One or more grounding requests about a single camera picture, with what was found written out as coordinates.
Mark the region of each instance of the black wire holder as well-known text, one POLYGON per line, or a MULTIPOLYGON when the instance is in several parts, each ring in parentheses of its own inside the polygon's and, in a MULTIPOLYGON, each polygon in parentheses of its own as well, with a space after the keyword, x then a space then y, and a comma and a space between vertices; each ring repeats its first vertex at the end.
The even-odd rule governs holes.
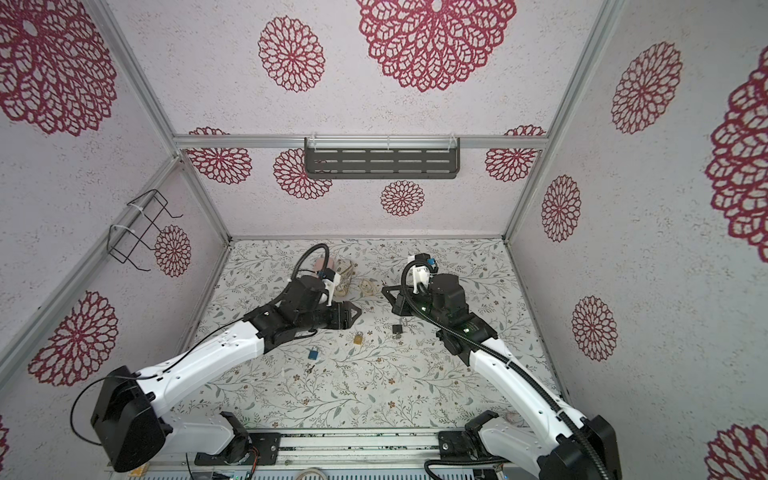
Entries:
POLYGON ((134 219, 133 219, 133 220, 132 220, 132 221, 131 221, 131 222, 130 222, 128 225, 117 225, 117 224, 112 224, 112 225, 110 225, 110 226, 109 226, 109 232, 107 233, 107 253, 109 253, 110 257, 114 258, 115 260, 117 260, 117 261, 118 261, 118 262, 120 262, 120 263, 126 263, 126 262, 129 262, 131 265, 133 265, 133 266, 136 268, 136 270, 141 270, 142 272, 149 272, 149 271, 151 271, 151 269, 140 268, 140 267, 139 267, 139 266, 138 266, 136 263, 134 263, 134 261, 133 261, 133 260, 131 260, 131 254, 134 252, 134 250, 136 250, 136 247, 138 247, 138 246, 139 246, 139 243, 140 243, 140 244, 142 244, 142 245, 144 245, 144 246, 145 246, 146 248, 148 248, 149 250, 152 250, 153 252, 156 250, 156 249, 154 249, 154 248, 150 247, 149 245, 147 245, 147 244, 144 242, 144 235, 146 235, 146 234, 147 234, 147 232, 148 232, 148 231, 149 231, 149 230, 150 230, 152 227, 155 227, 155 229, 157 229, 157 232, 158 232, 158 233, 160 233, 160 232, 162 231, 162 230, 161 230, 161 229, 160 229, 160 228, 157 226, 157 224, 155 223, 155 220, 157 220, 157 218, 158 218, 158 217, 159 217, 159 216, 160 216, 160 215, 161 215, 163 212, 165 212, 166 214, 168 214, 168 216, 169 216, 170 218, 181 218, 181 217, 183 217, 183 216, 184 216, 184 214, 181 214, 181 215, 173 215, 173 214, 171 214, 171 212, 170 212, 170 211, 168 211, 168 209, 167 209, 168 200, 167 200, 167 199, 166 199, 166 198, 163 196, 163 194, 161 194, 161 193, 160 193, 160 191, 159 191, 158 189, 156 189, 156 188, 153 188, 152 190, 147 190, 146 192, 142 193, 142 194, 141 194, 141 195, 139 195, 138 197, 136 197, 136 198, 134 198, 133 200, 131 200, 130 202, 128 202, 128 203, 127 203, 127 205, 128 205, 129 207, 134 207, 134 208, 136 208, 137 210, 139 210, 139 212, 141 213, 141 215, 137 215, 137 216, 136 216, 136 217, 135 217, 135 218, 134 218, 134 219), (149 195, 149 194, 151 194, 151 197, 150 197, 150 198, 147 200, 147 203, 146 203, 146 204, 145 204, 143 207, 140 207, 140 206, 137 204, 137 202, 138 202, 139 200, 142 200, 142 199, 144 199, 144 198, 147 198, 147 195, 149 195), (156 201, 156 202, 157 202, 157 203, 160 205, 160 207, 161 207, 161 208, 160 208, 160 210, 159 210, 159 211, 158 211, 158 212, 157 212, 157 213, 154 215, 154 217, 150 218, 150 217, 149 217, 149 215, 147 215, 147 214, 146 214, 146 212, 144 212, 144 211, 145 211, 145 210, 146 210, 146 209, 147 209, 147 208, 150 206, 150 204, 152 203, 152 200, 155 200, 155 201, 156 201), (137 234, 136 234, 136 231, 135 231, 135 230, 133 230, 131 227, 132 227, 132 226, 133 226, 133 224, 136 222, 136 220, 138 220, 140 217, 144 217, 144 218, 146 218, 147 220, 149 220, 149 225, 147 225, 147 228, 145 228, 145 229, 144 229, 144 231, 143 231, 143 232, 141 232, 141 235, 137 235, 137 234), (112 245, 112 232, 113 232, 114 230, 116 230, 116 229, 122 229, 122 230, 125 230, 126 232, 130 233, 130 234, 131 234, 131 235, 132 235, 134 238, 136 238, 136 243, 134 243, 133 247, 131 248, 131 250, 130 250, 130 251, 127 253, 127 254, 126 254, 126 253, 123 253, 122 251, 120 251, 120 250, 118 249, 118 243, 120 243, 120 241, 122 240, 122 237, 123 237, 122 235, 119 235, 119 236, 118 236, 118 239, 117 239, 117 241, 115 241, 114 245, 112 245))

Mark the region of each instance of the aluminum frame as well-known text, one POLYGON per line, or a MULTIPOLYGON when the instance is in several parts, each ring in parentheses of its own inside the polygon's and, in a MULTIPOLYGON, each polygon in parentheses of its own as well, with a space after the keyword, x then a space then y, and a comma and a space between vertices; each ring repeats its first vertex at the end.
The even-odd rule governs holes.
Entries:
POLYGON ((125 74, 128 84, 134 90, 139 103, 144 107, 147 115, 154 126, 157 136, 163 142, 169 154, 181 156, 182 161, 189 167, 185 169, 185 177, 190 182, 193 195, 200 202, 203 212, 208 217, 209 222, 225 243, 229 243, 230 233, 227 225, 219 215, 218 210, 211 201, 208 193, 205 191, 200 177, 192 168, 189 158, 183 155, 183 152, 176 147, 174 142, 174 130, 168 120, 168 116, 163 111, 157 95, 141 70, 136 56, 128 44, 123 31, 114 17, 112 10, 107 4, 107 0, 82 0, 91 19, 101 33, 104 43, 109 47, 112 58, 118 64, 125 74))
POLYGON ((534 162, 531 173, 528 175, 528 180, 525 182, 525 188, 520 196, 520 200, 515 205, 515 211, 512 212, 509 224, 504 230, 504 238, 507 241, 511 241, 520 230, 521 221, 530 207, 531 200, 538 192, 538 189, 541 188, 541 183, 544 181, 551 158, 560 147, 565 132, 568 131, 568 127, 573 121, 576 108, 581 103, 581 99, 587 90, 587 85, 594 76, 598 63, 605 52, 608 39, 613 35, 625 2, 625 0, 603 1, 598 18, 595 20, 587 39, 587 44, 584 46, 581 57, 576 64, 576 69, 568 83, 563 100, 560 103, 560 107, 558 107, 558 113, 554 116, 552 126, 548 130, 549 142, 534 162))
POLYGON ((203 293, 200 295, 200 298, 197 300, 194 310, 192 310, 193 312, 195 312, 194 318, 192 319, 192 323, 190 324, 189 329, 186 331, 184 336, 181 337, 178 345, 176 346, 175 355, 179 355, 185 350, 192 347, 194 334, 197 332, 197 328, 200 326, 200 322, 203 321, 203 317, 205 316, 205 309, 208 306, 208 303, 214 297, 214 291, 216 290, 216 285, 219 283, 219 278, 221 277, 221 274, 224 271, 224 267, 227 265, 227 261, 229 261, 230 259, 231 253, 232 253, 231 243, 227 244, 221 250, 221 253, 219 254, 219 259, 216 261, 216 264, 214 265, 214 269, 210 271, 208 280, 206 280, 205 289, 203 290, 203 293))
POLYGON ((512 272, 515 274, 515 278, 518 279, 518 286, 520 287, 520 293, 522 293, 523 301, 525 302, 525 308, 528 310, 528 315, 531 317, 531 323, 533 323, 533 327, 536 330, 536 335, 538 335, 538 339, 541 342, 541 349, 544 350, 544 356, 547 359, 547 366, 552 372, 552 379, 554 380, 554 384, 558 387, 563 400, 565 400, 568 404, 572 404, 571 394, 560 380, 560 376, 558 375, 558 367, 554 363, 554 357, 549 353, 547 342, 544 340, 544 336, 541 334, 541 326, 538 324, 538 321, 536 321, 533 305, 531 303, 530 296, 528 295, 528 287, 525 285, 522 277, 520 277, 520 273, 518 272, 518 265, 515 263, 515 257, 512 255, 512 248, 509 246, 509 242, 507 240, 504 241, 504 249, 507 250, 507 257, 509 257, 509 262, 512 264, 512 272))
POLYGON ((176 148, 534 148, 544 149, 549 137, 525 135, 174 135, 176 148))
MULTIPOLYGON (((179 162, 174 157, 168 158, 141 188, 141 192, 159 188, 178 166, 179 162)), ((140 200, 139 206, 146 207, 150 200, 151 196, 147 195, 140 200)), ((128 225, 140 215, 141 212, 137 208, 126 206, 110 225, 128 225)), ((10 382, 14 374, 23 370, 22 367, 34 356, 40 342, 80 298, 83 289, 98 272, 102 262, 111 258, 106 248, 109 230, 110 226, 107 226, 91 249, 48 295, 48 298, 22 327, 22 330, 2 350, 0 353, 0 392, 9 390, 5 388, 5 385, 10 382)), ((115 243, 119 242, 124 234, 124 230, 116 232, 114 234, 115 243)))
POLYGON ((502 238, 500 233, 494 235, 409 235, 404 237, 403 235, 371 235, 367 237, 365 235, 350 234, 310 234, 310 235, 235 235, 232 237, 233 242, 239 242, 241 240, 399 240, 402 238, 408 238, 410 240, 487 240, 487 239, 500 239, 502 238))

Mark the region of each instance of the pink object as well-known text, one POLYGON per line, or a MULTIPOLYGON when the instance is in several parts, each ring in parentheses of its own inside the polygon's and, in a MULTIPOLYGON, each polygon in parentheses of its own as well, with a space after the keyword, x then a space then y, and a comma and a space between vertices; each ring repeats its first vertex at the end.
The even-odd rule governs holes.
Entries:
MULTIPOLYGON (((325 257, 321 256, 319 259, 317 259, 317 261, 315 262, 315 265, 312 268, 313 271, 319 272, 320 269, 323 268, 323 259, 324 258, 325 257)), ((335 266, 336 266, 336 261, 333 259, 333 257, 330 257, 328 259, 328 268, 330 268, 331 270, 336 270, 335 266)))
POLYGON ((80 2, 2 2, 0 31, 0 104, 8 118, 77 137, 111 116, 117 72, 80 2))
POLYGON ((168 225, 154 243, 157 265, 168 276, 180 276, 190 266, 190 239, 180 227, 168 225))
POLYGON ((652 125, 680 83, 680 51, 662 41, 639 54, 621 75, 611 108, 616 128, 633 134, 652 125))
POLYGON ((402 87, 445 90, 488 63, 515 16, 512 0, 357 0, 360 33, 402 87))
MULTIPOLYGON (((543 135, 547 132, 541 127, 520 125, 507 131, 505 135, 543 135)), ((492 148, 485 154, 485 169, 496 180, 504 182, 526 178, 531 165, 536 160, 533 148, 492 148)))
POLYGON ((709 480, 768 478, 768 432, 760 425, 718 430, 704 457, 709 480))
POLYGON ((398 180, 384 187, 382 207, 396 217, 407 217, 424 204, 424 190, 411 181, 398 180))
POLYGON ((725 121, 712 132, 707 176, 711 205, 730 222, 728 234, 757 247, 768 262, 768 47, 749 80, 728 97, 725 121))
MULTIPOLYGON (((196 128, 190 135, 228 135, 218 128, 196 128)), ((187 155, 200 173, 220 184, 238 184, 250 175, 245 148, 190 148, 187 155)))
POLYGON ((313 180, 307 177, 303 148, 281 152, 275 159, 273 170, 280 188, 296 198, 309 200, 322 197, 333 185, 331 180, 313 180))
POLYGON ((326 70, 323 47, 310 27, 295 18, 275 18, 259 40, 262 66, 275 83, 288 91, 307 91, 326 70))
POLYGON ((574 338, 579 349, 589 358, 606 360, 616 348, 616 322, 614 314, 603 300, 586 296, 576 304, 571 321, 574 338))
POLYGON ((552 181, 541 202, 541 224, 553 242, 570 237, 581 215, 581 193, 573 178, 561 175, 552 181))
POLYGON ((117 337, 118 318, 109 300, 99 292, 85 292, 27 370, 40 383, 73 386, 109 359, 117 337))
POLYGON ((8 429, 2 424, 2 415, 0 415, 0 472, 2 472, 2 461, 5 459, 5 453, 8 451, 8 429))

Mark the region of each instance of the black cable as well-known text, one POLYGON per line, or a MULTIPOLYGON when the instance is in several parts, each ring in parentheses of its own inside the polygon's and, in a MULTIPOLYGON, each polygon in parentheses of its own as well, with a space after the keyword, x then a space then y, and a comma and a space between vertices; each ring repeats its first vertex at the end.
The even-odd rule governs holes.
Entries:
POLYGON ((442 480, 442 478, 438 477, 437 474, 435 474, 429 467, 432 465, 447 465, 447 466, 453 466, 453 467, 472 467, 472 466, 478 466, 478 465, 492 465, 495 463, 504 463, 506 462, 506 458, 502 457, 492 457, 487 460, 471 460, 469 462, 450 462, 449 460, 427 460, 424 462, 424 470, 427 472, 427 475, 432 480, 442 480))
POLYGON ((307 330, 307 332, 309 333, 309 335, 294 336, 293 339, 294 340, 310 339, 315 335, 317 335, 317 329, 309 329, 307 330))
POLYGON ((190 473, 190 480, 194 480, 194 477, 192 476, 192 468, 190 467, 190 455, 184 452, 184 458, 187 459, 187 471, 190 473))
POLYGON ((331 256, 330 250, 328 250, 328 246, 327 246, 327 245, 325 245, 324 243, 318 243, 317 245, 313 245, 313 246, 311 246, 311 247, 310 247, 310 248, 309 248, 309 249, 308 249, 306 252, 304 252, 304 254, 303 254, 303 255, 302 255, 300 258, 299 258, 299 261, 298 261, 298 262, 296 262, 296 265, 293 267, 293 271, 292 271, 292 272, 291 272, 291 274, 290 274, 290 280, 289 280, 289 282, 288 282, 288 285, 285 285, 285 287, 283 288, 283 291, 282 291, 282 292, 280 292, 280 295, 278 295, 278 296, 276 296, 275 298, 273 298, 273 299, 272 299, 272 300, 271 300, 271 301, 268 303, 268 305, 277 305, 277 304, 278 304, 278 302, 279 302, 279 301, 281 301, 281 300, 283 299, 283 297, 285 296, 286 292, 288 291, 288 286, 290 285, 290 282, 291 282, 292 280, 295 280, 295 279, 296 279, 296 276, 297 276, 297 275, 299 275, 299 272, 301 271, 301 266, 302 266, 302 264, 304 263, 304 261, 305 261, 305 260, 306 260, 306 259, 307 259, 307 258, 308 258, 310 255, 312 255, 312 252, 314 252, 315 250, 319 250, 319 249, 321 249, 321 248, 322 248, 322 249, 324 250, 324 252, 325 252, 325 258, 324 258, 324 260, 323 260, 323 270, 325 270, 325 269, 328 267, 328 262, 329 262, 329 260, 330 260, 330 256, 331 256))
POLYGON ((103 381, 105 381, 108 378, 125 379, 125 380, 149 380, 149 379, 153 379, 156 376, 157 375, 137 378, 137 377, 134 377, 134 376, 129 377, 129 376, 119 376, 119 375, 111 375, 111 376, 107 375, 107 376, 101 377, 100 379, 96 379, 96 380, 94 380, 91 383, 88 383, 85 386, 85 388, 82 389, 82 391, 80 391, 80 393, 78 393, 78 396, 76 396, 74 398, 74 402, 72 403, 72 408, 69 409, 69 429, 72 431, 72 433, 74 433, 74 436, 78 437, 83 442, 87 442, 87 443, 90 443, 91 445, 96 445, 96 446, 101 447, 102 446, 101 443, 94 442, 93 440, 86 439, 83 435, 80 435, 80 433, 78 433, 78 431, 74 428, 74 408, 78 404, 78 401, 83 396, 83 394, 85 394, 85 392, 87 392, 88 389, 90 389, 92 386, 96 385, 99 382, 103 382, 103 381))
MULTIPOLYGON (((232 325, 233 323, 235 323, 235 322, 238 322, 238 321, 240 321, 240 320, 242 320, 242 319, 243 319, 243 318, 241 317, 241 318, 239 318, 239 319, 237 319, 237 320, 233 320, 232 322, 229 322, 229 323, 228 323, 228 324, 226 324, 226 325, 222 325, 222 326, 220 326, 219 328, 215 329, 213 332, 211 332, 211 333, 207 334, 205 337, 203 337, 203 339, 202 339, 201 341, 199 341, 199 342, 195 343, 195 344, 192 346, 192 348, 190 348, 190 349, 189 349, 189 350, 188 350, 188 351, 187 351, 185 354, 183 354, 183 355, 182 355, 182 357, 181 357, 181 358, 179 358, 179 360, 177 360, 176 362, 174 362, 174 364, 173 364, 173 365, 171 365, 171 366, 167 367, 165 370, 163 370, 163 372, 162 372, 162 373, 165 373, 165 372, 167 372, 168 370, 170 370, 170 369, 174 368, 176 365, 178 365, 178 364, 179 364, 179 362, 181 362, 181 360, 184 360, 185 358, 187 358, 187 355, 189 355, 190 353, 192 353, 192 350, 194 350, 194 349, 196 349, 198 346, 200 346, 200 344, 201 344, 202 342, 206 341, 206 340, 207 340, 207 339, 208 339, 208 338, 209 338, 211 335, 213 335, 214 333, 218 332, 218 331, 219 331, 219 330, 221 330, 221 329, 225 329, 225 328, 227 328, 228 326, 230 326, 230 325, 232 325)), ((74 436, 78 437, 78 438, 79 438, 80 440, 82 440, 83 442, 87 442, 87 443, 90 443, 91 445, 96 445, 96 446, 100 446, 100 447, 101 447, 101 446, 102 446, 102 444, 101 444, 101 443, 99 443, 99 442, 94 442, 93 440, 89 440, 89 439, 86 439, 86 438, 85 438, 83 435, 80 435, 80 433, 78 433, 78 431, 77 431, 77 430, 74 428, 74 408, 75 408, 75 406, 77 406, 77 404, 78 404, 78 401, 80 401, 80 398, 81 398, 81 397, 82 397, 82 396, 85 394, 85 392, 86 392, 86 391, 88 391, 88 389, 90 389, 92 386, 96 385, 96 384, 97 384, 97 383, 99 383, 99 382, 103 382, 103 381, 105 381, 105 380, 106 380, 106 379, 108 379, 108 378, 123 379, 123 380, 149 380, 149 379, 153 379, 153 378, 155 378, 155 377, 157 377, 157 374, 155 374, 155 375, 152 375, 152 376, 140 376, 140 377, 129 377, 129 376, 107 375, 107 376, 103 376, 103 377, 101 377, 100 379, 96 379, 96 380, 94 380, 94 381, 93 381, 93 382, 91 382, 91 383, 88 383, 88 384, 85 386, 85 388, 84 388, 84 389, 82 389, 82 391, 80 391, 80 393, 78 393, 78 396, 76 396, 76 397, 74 398, 74 402, 72 403, 72 408, 71 408, 71 409, 69 409, 69 429, 72 431, 72 433, 74 433, 74 436)))
POLYGON ((420 308, 413 301, 413 298, 411 297, 411 293, 408 287, 406 286, 406 277, 408 276, 408 272, 414 266, 426 266, 427 270, 429 270, 430 273, 435 272, 434 267, 432 267, 432 265, 427 263, 425 260, 413 260, 412 262, 408 263, 408 265, 406 265, 406 268, 403 269, 402 275, 400 276, 400 293, 405 297, 406 302, 408 303, 408 306, 411 307, 411 310, 416 315, 420 316, 422 319, 442 329, 446 334, 453 335, 456 338, 460 339, 461 341, 467 342, 469 345, 472 345, 482 350, 483 352, 489 354, 495 359, 503 362, 508 369, 512 369, 515 373, 520 375, 523 378, 523 380, 525 380, 526 383, 529 384, 533 388, 533 390, 535 390, 536 393, 543 398, 543 400, 547 403, 547 405, 549 405, 549 408, 551 408, 554 412, 560 412, 558 414, 558 418, 562 420, 565 423, 565 425, 573 432, 574 437, 576 438, 576 441, 584 449, 584 451, 587 454, 587 457, 594 464, 594 467, 597 469, 600 477, 603 480, 611 480, 611 476, 608 473, 607 468, 605 468, 605 465, 600 459, 600 456, 594 450, 594 447, 589 442, 586 435, 584 435, 584 433, 576 426, 574 421, 571 419, 571 417, 568 416, 567 413, 561 411, 562 409, 560 408, 559 404, 552 398, 551 395, 549 395, 549 393, 544 388, 541 387, 541 385, 538 384, 538 382, 536 382, 533 379, 533 377, 531 377, 528 374, 528 372, 526 372, 523 368, 521 368, 516 363, 509 362, 509 358, 507 358, 506 356, 502 355, 501 353, 493 349, 488 348, 485 345, 482 345, 481 343, 477 343, 476 341, 469 339, 467 336, 465 336, 463 333, 459 332, 458 330, 454 330, 450 327, 440 325, 440 323, 436 322, 435 320, 432 319, 432 317, 430 317, 429 315, 425 314, 420 310, 420 308))
MULTIPOLYGON (((243 318, 245 318, 245 317, 243 317, 243 316, 242 316, 242 317, 240 317, 239 319, 235 319, 235 320, 232 320, 231 322, 227 323, 226 325, 222 325, 222 326, 220 326, 219 328, 215 329, 213 332, 211 332, 211 333, 207 334, 206 336, 204 336, 204 337, 203 337, 203 339, 202 339, 201 341, 199 341, 199 342, 195 343, 194 345, 192 345, 192 348, 190 348, 189 350, 187 350, 187 352, 186 352, 185 354, 183 354, 183 355, 181 356, 181 358, 179 358, 179 360, 176 360, 176 361, 173 363, 173 365, 171 365, 171 366, 167 367, 166 369, 164 369, 162 373, 165 373, 165 372, 167 372, 168 370, 170 370, 170 369, 174 368, 174 367, 175 367, 176 365, 178 365, 178 364, 179 364, 179 363, 180 363, 182 360, 186 359, 186 358, 187 358, 187 356, 188 356, 190 353, 192 353, 192 350, 194 350, 194 349, 196 349, 198 346, 200 346, 200 344, 201 344, 202 342, 205 342, 206 340, 208 340, 208 339, 210 338, 210 336, 211 336, 211 335, 213 335, 214 333, 218 332, 219 330, 225 329, 225 328, 227 328, 228 326, 230 326, 230 325, 233 325, 234 323, 237 323, 237 322, 241 321, 243 318)), ((154 377, 156 377, 156 376, 157 376, 157 375, 152 375, 152 376, 150 376, 150 377, 147 377, 147 378, 145 378, 145 379, 136 379, 136 380, 149 380, 149 379, 153 379, 153 378, 154 378, 154 377)))
POLYGON ((321 271, 323 271, 326 268, 328 268, 328 261, 330 260, 331 252, 330 252, 330 250, 328 250, 328 246, 327 245, 325 245, 324 243, 318 243, 317 245, 311 246, 306 252, 304 252, 304 254, 299 258, 299 261, 296 262, 296 266, 293 268, 293 272, 291 272, 291 274, 290 274, 290 279, 291 280, 295 280, 296 279, 296 275, 299 274, 299 269, 301 268, 301 266, 304 263, 304 261, 307 258, 309 258, 310 255, 312 255, 312 253, 314 251, 320 250, 321 248, 323 249, 323 252, 325 253, 325 257, 323 258, 323 268, 321 269, 321 271))

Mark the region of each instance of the wire rack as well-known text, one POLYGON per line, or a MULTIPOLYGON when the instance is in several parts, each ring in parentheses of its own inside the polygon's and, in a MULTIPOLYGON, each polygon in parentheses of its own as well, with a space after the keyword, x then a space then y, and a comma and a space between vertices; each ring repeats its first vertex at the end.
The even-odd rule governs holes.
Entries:
POLYGON ((157 226, 156 221, 157 221, 158 217, 161 214, 163 214, 163 212, 165 212, 170 218, 181 218, 184 215, 183 214, 182 215, 173 215, 167 209, 168 200, 157 189, 148 190, 148 191, 142 193, 138 197, 136 197, 133 200, 131 200, 130 202, 128 202, 127 205, 129 207, 136 208, 139 211, 140 215, 137 215, 133 219, 133 221, 131 221, 128 225, 115 225, 115 224, 112 224, 112 225, 109 226, 109 233, 107 235, 107 253, 109 253, 109 255, 112 258, 114 258, 115 260, 117 260, 120 263, 128 262, 131 265, 133 265, 137 270, 141 270, 142 272, 149 272, 149 271, 151 271, 151 269, 141 268, 136 263, 134 263, 134 261, 131 260, 131 255, 133 254, 133 252, 136 250, 136 248, 139 245, 144 245, 148 250, 151 250, 151 251, 155 251, 156 250, 155 248, 150 247, 149 245, 147 245, 146 242, 144 242, 144 237, 147 235, 147 232, 149 230, 151 230, 152 228, 157 230, 158 233, 160 233, 162 231, 162 229, 157 226), (147 210, 147 208, 150 207, 150 205, 152 204, 153 201, 157 202, 157 204, 160 205, 160 209, 157 211, 157 213, 154 216, 150 217, 149 215, 147 215, 146 210, 147 210), (138 234, 138 233, 136 233, 136 230, 134 230, 132 227, 133 227, 134 223, 136 223, 136 221, 139 218, 142 218, 142 217, 146 218, 147 220, 149 220, 149 224, 147 225, 147 228, 145 228, 144 231, 141 232, 141 234, 138 234), (118 243, 120 243, 120 241, 121 241, 121 239, 123 237, 123 235, 117 235, 117 233, 119 233, 119 230, 123 230, 123 233, 129 233, 133 238, 136 239, 135 243, 133 243, 133 246, 131 247, 131 249, 127 253, 125 253, 123 250, 118 249, 118 243))

